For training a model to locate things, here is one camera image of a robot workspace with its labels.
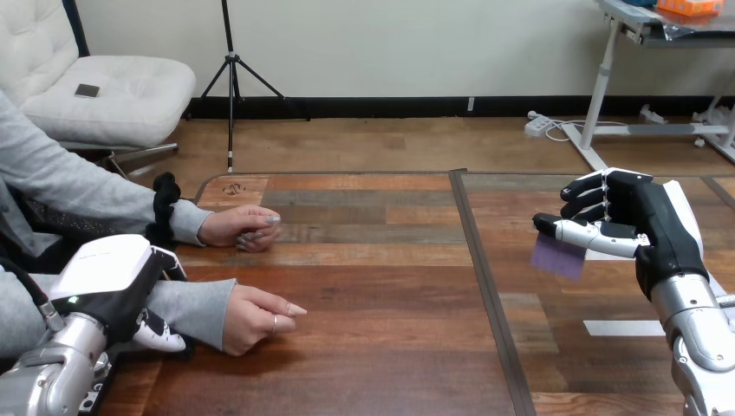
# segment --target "wooden table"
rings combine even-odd
[[[199,206],[282,215],[267,253],[181,247],[192,281],[236,277],[309,310],[232,358],[121,369],[103,415],[513,414],[450,179],[236,175]]]
[[[655,320],[630,262],[574,282],[530,267],[530,219],[571,176],[232,175],[198,204],[283,217],[267,253],[181,247],[192,281],[236,277],[309,310],[232,358],[127,361],[103,415],[681,414],[662,337],[593,337],[583,320]],[[735,191],[732,179],[708,179]],[[680,179],[706,264],[735,290],[735,211]]]

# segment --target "black tripod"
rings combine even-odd
[[[240,65],[242,65],[243,68],[245,68],[254,77],[256,77],[258,81],[262,82],[263,85],[268,87],[270,91],[273,91],[273,94],[277,95],[282,102],[287,103],[291,107],[293,107],[293,104],[286,97],[284,97],[283,94],[279,93],[277,89],[273,88],[273,86],[271,86],[266,80],[264,80],[262,76],[258,75],[257,72],[252,70],[252,68],[250,68],[245,62],[243,62],[243,60],[240,59],[240,55],[235,53],[234,48],[232,47],[232,33],[230,32],[230,12],[228,11],[227,0],[222,0],[222,15],[224,16],[224,34],[227,37],[227,51],[229,52],[229,54],[224,57],[224,63],[222,64],[222,67],[219,68],[217,74],[214,75],[214,78],[211,79],[209,86],[207,86],[206,90],[202,94],[202,99],[204,99],[206,95],[209,94],[209,90],[214,85],[214,83],[217,82],[217,79],[219,79],[222,71],[224,71],[226,67],[230,67],[230,143],[227,146],[227,172],[232,173],[232,134],[235,130],[235,106],[244,100],[244,98],[240,96],[240,85],[237,82],[236,64],[239,63]],[[309,117],[309,114],[306,111],[300,111],[298,109],[296,109],[296,111],[299,114],[304,115],[303,118],[305,118],[306,121],[311,121],[311,117]]]

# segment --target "robotic hand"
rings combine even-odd
[[[539,232],[602,253],[635,258],[636,278],[673,351],[672,376],[686,416],[735,415],[735,334],[702,263],[699,227],[680,185],[606,169],[562,189],[561,217],[539,213]]]
[[[186,274],[173,253],[142,236],[84,244],[48,297],[12,262],[0,259],[0,264],[25,286],[48,328],[36,349],[0,376],[0,415],[69,416],[87,410],[82,402],[93,390],[98,361],[119,342],[134,340],[166,352],[186,348],[181,335],[145,308],[164,274],[172,280],[186,280]]]

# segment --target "black scrunchie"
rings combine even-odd
[[[152,245],[166,250],[173,250],[176,244],[173,242],[173,230],[171,229],[171,216],[173,215],[172,204],[181,198],[181,188],[176,185],[173,173],[161,173],[153,181],[153,212],[156,222],[146,226],[146,238]]]

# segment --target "purple paper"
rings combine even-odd
[[[579,280],[587,249],[539,233],[530,263],[538,269]]]

